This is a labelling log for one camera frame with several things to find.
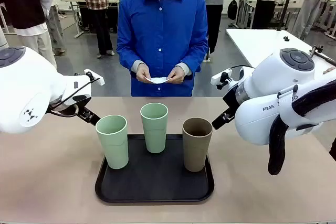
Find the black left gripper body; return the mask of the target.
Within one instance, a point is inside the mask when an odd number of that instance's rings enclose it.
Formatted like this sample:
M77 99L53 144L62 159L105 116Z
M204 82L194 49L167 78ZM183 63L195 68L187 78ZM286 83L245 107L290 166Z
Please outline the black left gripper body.
M82 120L91 119L91 111L88 110L85 106L79 106L78 104L73 105L75 108L75 115Z

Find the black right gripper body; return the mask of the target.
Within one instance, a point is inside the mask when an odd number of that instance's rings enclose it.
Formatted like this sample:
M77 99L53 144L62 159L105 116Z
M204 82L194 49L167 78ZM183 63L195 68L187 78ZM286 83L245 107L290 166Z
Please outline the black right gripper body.
M230 89L228 89L227 93L223 96L224 102L228 105L228 107L233 111L236 112L240 104L236 98L236 90L238 85L234 85Z

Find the light green plastic cup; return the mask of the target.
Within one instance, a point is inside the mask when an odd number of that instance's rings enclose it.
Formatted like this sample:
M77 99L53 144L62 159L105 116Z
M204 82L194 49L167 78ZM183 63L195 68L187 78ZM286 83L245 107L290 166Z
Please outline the light green plastic cup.
M146 148L157 154L165 149L168 108L161 103L148 103L141 110Z
M124 168L129 161L127 120L121 115L105 116L96 123L96 132L109 167Z

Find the brown plastic cup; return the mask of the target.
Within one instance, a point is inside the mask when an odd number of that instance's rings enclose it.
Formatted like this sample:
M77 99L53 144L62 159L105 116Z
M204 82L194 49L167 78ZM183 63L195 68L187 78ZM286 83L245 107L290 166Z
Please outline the brown plastic cup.
M184 166L190 172L203 169L212 132L212 124L203 118L189 118L183 123Z

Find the person's right forearm blue sleeve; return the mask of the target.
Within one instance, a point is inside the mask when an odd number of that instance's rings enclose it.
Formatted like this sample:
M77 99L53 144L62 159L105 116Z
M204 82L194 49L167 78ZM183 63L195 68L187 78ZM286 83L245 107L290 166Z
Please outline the person's right forearm blue sleeve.
M133 43L119 41L117 43L117 52L120 64L134 73L137 73L139 65L145 64L135 51Z

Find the person's left forearm blue sleeve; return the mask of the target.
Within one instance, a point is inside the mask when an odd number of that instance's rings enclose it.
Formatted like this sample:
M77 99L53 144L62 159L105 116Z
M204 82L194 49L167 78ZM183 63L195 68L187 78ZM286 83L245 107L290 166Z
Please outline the person's left forearm blue sleeve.
M208 49L207 42L191 44L186 55L176 66L181 67L185 76L191 76L199 70Z

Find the person's left hand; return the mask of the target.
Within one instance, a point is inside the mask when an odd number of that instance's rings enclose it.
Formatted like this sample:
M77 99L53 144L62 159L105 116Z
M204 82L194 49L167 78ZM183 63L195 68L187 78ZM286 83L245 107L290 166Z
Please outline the person's left hand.
M180 66L175 66L167 77L166 83L181 84L184 80L185 72Z

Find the person's right hand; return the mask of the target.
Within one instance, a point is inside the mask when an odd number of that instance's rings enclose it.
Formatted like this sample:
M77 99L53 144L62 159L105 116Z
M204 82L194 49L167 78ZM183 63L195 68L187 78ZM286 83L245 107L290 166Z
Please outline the person's right hand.
M140 63L138 65L136 75L138 81L142 83L152 84L149 68L146 64Z

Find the white side table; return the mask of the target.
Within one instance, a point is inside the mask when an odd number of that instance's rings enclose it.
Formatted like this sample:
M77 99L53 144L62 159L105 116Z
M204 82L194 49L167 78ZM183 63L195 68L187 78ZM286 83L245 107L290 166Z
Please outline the white side table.
M253 66L258 66L276 49L296 48L309 53L312 46L285 30L274 29L227 29L226 33L242 56Z

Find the black hanging bag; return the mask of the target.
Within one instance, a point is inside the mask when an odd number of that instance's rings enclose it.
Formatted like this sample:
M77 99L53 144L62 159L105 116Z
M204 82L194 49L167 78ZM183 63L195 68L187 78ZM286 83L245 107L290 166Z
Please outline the black hanging bag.
M238 11L238 4L236 0L232 0L227 9L228 18L231 20L235 20L237 16L237 11Z

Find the black plastic serving tray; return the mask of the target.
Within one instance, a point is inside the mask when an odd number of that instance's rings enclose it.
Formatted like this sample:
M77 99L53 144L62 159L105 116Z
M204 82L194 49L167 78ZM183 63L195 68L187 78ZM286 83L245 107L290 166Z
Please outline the black plastic serving tray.
M129 162L112 169L103 160L95 192L109 204L201 202L210 197L215 183L209 160L199 172L184 167L181 134L167 134L163 152L152 154L143 134L128 136Z

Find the black metal rod with clamp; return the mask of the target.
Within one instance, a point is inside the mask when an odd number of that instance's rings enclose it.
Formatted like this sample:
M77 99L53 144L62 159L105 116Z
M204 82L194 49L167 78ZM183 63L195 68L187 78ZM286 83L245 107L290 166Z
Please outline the black metal rod with clamp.
M310 52L310 57L318 56L319 58L323 59L327 63L331 64L332 66L336 67L336 61L330 59L329 57L322 54L323 46L313 46Z

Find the person in blue shirt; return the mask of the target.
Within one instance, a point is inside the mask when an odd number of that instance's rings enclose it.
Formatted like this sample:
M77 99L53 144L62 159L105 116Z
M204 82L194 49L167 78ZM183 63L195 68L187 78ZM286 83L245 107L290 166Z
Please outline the person in blue shirt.
M190 97L201 65L181 84L166 83L167 77L191 44L206 41L208 46L206 34L205 0L120 0L117 43L133 43L149 68L152 82L142 83L129 71L131 95Z

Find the white cylindrical air purifier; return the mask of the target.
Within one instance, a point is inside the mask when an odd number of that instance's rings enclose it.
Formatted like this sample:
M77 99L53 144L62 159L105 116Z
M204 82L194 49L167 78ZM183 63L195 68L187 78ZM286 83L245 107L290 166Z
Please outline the white cylindrical air purifier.
M7 43L7 40L5 38L5 35L3 33L2 28L0 27L0 50L8 48L9 45Z

